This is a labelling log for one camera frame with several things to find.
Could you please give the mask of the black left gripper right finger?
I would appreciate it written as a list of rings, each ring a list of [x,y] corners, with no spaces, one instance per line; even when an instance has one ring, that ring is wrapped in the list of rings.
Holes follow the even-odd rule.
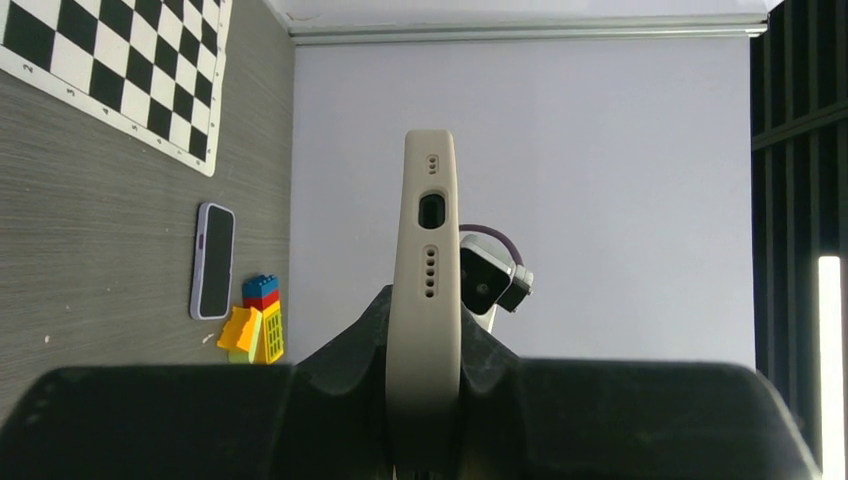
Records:
[[[761,374],[703,362],[522,358],[462,321],[461,479],[817,479]]]

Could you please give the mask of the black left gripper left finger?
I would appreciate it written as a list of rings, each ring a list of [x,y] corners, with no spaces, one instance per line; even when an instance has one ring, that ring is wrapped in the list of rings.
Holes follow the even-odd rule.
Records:
[[[73,366],[1,430],[5,479],[388,479],[392,290],[298,364]]]

